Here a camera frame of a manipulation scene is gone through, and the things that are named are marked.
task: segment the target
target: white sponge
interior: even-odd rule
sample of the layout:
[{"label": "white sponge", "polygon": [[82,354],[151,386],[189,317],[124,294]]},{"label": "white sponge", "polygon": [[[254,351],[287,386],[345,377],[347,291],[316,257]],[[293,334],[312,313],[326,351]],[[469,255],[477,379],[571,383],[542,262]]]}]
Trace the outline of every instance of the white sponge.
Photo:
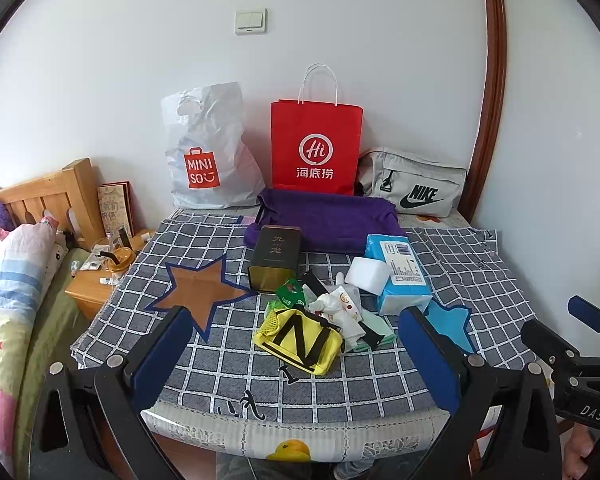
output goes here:
[{"label": "white sponge", "polygon": [[382,294],[389,275],[391,275],[391,267],[385,262],[356,256],[353,258],[344,281],[379,296]]}]

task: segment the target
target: book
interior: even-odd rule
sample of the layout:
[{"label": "book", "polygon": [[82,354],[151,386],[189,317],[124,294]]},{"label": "book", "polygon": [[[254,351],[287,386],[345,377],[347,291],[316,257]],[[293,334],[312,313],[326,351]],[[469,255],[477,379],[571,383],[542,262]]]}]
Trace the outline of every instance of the book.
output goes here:
[{"label": "book", "polygon": [[296,278],[301,241],[297,227],[263,226],[247,269],[251,288],[275,292],[286,280]]},{"label": "book", "polygon": [[98,188],[98,202],[105,232],[111,232],[114,238],[118,238],[118,230],[123,226],[129,238],[134,236],[129,182],[103,184]]}]

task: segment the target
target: quilt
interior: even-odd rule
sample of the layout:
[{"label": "quilt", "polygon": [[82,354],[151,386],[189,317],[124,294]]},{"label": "quilt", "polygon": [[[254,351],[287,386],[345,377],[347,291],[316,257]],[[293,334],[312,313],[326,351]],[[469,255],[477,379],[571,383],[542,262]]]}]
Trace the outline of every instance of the quilt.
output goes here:
[{"label": "quilt", "polygon": [[[182,213],[165,220],[128,274],[74,344],[83,367],[127,352],[164,314],[145,308],[170,286],[166,263],[201,267],[226,254],[226,278],[248,286],[251,250],[246,226],[227,216]],[[407,228],[426,277],[443,306],[464,304],[474,346],[494,366],[522,368],[535,356],[522,345],[520,327],[534,316],[496,252],[492,231]],[[303,253],[299,272],[311,268],[326,283],[347,272],[346,254]],[[315,377],[261,351],[252,343],[270,294],[219,306],[208,341],[195,333],[160,394],[160,400],[201,412],[254,421],[316,424],[378,419],[433,406],[399,340],[371,352],[344,354]],[[365,308],[374,298],[362,294]],[[395,329],[397,318],[386,320]]]},{"label": "quilt", "polygon": [[49,221],[0,239],[0,462],[13,474],[13,428],[45,265],[56,239]]}]

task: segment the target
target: yellow duck print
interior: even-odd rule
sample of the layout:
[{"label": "yellow duck print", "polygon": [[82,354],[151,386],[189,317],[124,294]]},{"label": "yellow duck print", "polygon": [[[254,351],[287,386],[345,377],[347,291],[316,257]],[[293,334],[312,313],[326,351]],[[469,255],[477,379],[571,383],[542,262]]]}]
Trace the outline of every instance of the yellow duck print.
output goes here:
[{"label": "yellow duck print", "polygon": [[302,440],[292,438],[280,442],[276,451],[267,455],[267,460],[278,460],[280,462],[311,462],[309,446]]}]

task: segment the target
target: brown star patch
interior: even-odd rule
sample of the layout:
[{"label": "brown star patch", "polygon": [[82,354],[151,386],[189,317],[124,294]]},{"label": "brown star patch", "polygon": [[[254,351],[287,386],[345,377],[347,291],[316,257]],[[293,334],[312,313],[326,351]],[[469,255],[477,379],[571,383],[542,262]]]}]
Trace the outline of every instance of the brown star patch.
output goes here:
[{"label": "brown star patch", "polygon": [[242,300],[255,294],[247,287],[231,283],[225,278],[226,254],[198,269],[173,264],[166,264],[166,267],[171,287],[160,298],[147,305],[146,310],[185,307],[190,311],[196,330],[205,342],[219,304]]}]

